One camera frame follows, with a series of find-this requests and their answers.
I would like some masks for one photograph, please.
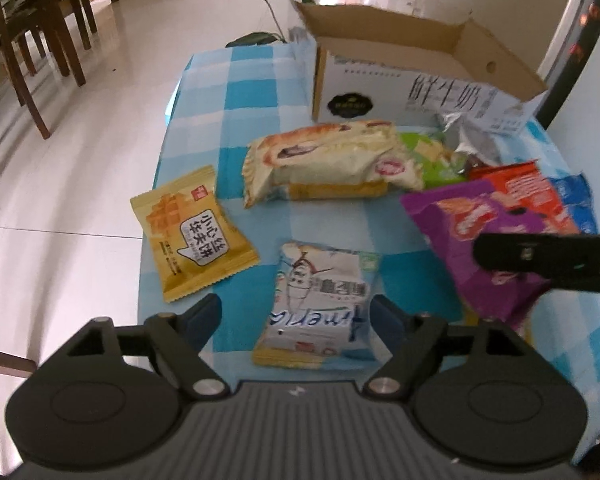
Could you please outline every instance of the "purple snack bag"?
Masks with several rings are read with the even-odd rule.
[[[542,217],[498,192],[488,180],[410,193],[400,202],[453,277],[458,294],[480,317],[516,328],[549,281],[533,273],[491,272],[474,260],[481,232],[541,233]]]

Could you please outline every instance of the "green snack package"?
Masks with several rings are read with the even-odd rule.
[[[438,140],[423,134],[400,133],[400,139],[422,166],[425,189],[457,184],[466,179],[461,175],[466,161],[464,153],[456,153]]]

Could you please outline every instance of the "yellow snack package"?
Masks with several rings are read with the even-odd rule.
[[[174,301],[256,265],[251,243],[229,222],[211,166],[131,199],[154,254],[164,301]]]

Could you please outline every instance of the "metal screw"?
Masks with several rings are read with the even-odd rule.
[[[217,379],[200,379],[193,385],[193,391],[205,397],[220,395],[224,392],[224,383]]]
[[[378,395],[391,395],[400,389],[400,383],[391,377],[376,377],[369,383],[369,389]]]
[[[534,250],[532,247],[525,247],[522,249],[522,253],[520,254],[520,259],[525,260],[526,262],[530,262],[534,257]]]

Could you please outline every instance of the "table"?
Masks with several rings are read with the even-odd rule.
[[[374,293],[387,295],[408,312],[427,310],[451,321],[461,306],[442,264],[405,215],[397,195],[374,200],[269,202],[245,210],[240,171],[246,145],[264,135],[312,123],[307,98],[288,45],[238,47],[196,54],[174,98],[156,169],[154,187],[204,164],[218,172],[225,211],[256,246],[261,264],[174,303],[162,300],[160,281],[146,240],[142,244],[138,321],[161,311],[183,312],[211,290],[222,299],[220,328],[202,357],[235,386],[238,380],[365,381],[379,363],[359,362],[343,370],[334,362],[317,371],[255,367],[250,350],[272,305],[280,245],[289,239],[382,254]],[[538,160],[549,177],[569,174],[564,159],[535,121],[517,137],[495,139],[503,162]],[[589,425],[579,458],[600,432],[600,294],[553,291],[532,314],[538,351],[581,391]],[[387,355],[380,354],[380,359]]]

